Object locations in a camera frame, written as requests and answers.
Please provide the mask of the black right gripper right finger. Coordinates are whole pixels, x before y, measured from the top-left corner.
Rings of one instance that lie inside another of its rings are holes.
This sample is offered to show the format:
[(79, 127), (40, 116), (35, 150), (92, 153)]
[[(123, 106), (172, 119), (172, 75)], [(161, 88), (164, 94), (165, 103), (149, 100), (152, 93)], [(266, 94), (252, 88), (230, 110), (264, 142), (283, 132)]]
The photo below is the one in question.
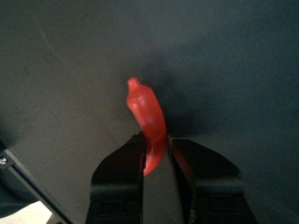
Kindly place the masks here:
[(259, 224), (232, 162), (187, 138), (169, 139), (168, 155), (183, 224)]

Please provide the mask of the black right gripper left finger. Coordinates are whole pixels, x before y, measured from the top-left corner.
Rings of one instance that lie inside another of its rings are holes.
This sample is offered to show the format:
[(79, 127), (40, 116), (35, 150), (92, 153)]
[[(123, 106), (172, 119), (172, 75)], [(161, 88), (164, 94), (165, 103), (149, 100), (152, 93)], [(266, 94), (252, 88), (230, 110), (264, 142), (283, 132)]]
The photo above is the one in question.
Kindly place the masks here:
[(145, 137), (132, 135), (91, 178), (85, 224), (143, 224)]

